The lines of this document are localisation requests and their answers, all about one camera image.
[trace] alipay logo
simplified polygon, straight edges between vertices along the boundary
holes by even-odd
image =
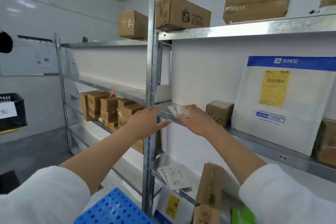
[[[274,63],[275,64],[280,64],[281,63],[281,58],[275,58]]]

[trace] barcode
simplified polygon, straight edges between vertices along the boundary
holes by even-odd
[[[281,79],[267,79],[267,82],[284,83],[285,81]]]

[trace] right hand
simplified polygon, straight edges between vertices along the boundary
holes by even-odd
[[[177,114],[176,117],[196,135],[208,138],[211,132],[222,129],[206,112],[202,111],[196,105],[187,105],[185,108],[189,112],[189,118],[185,118],[179,114]]]

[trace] chinese character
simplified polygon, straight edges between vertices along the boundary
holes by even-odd
[[[8,110],[7,109],[1,109],[0,110],[0,114],[3,115],[3,114],[8,114]]]
[[[281,63],[281,58],[274,59],[274,64],[280,64],[280,63]]]

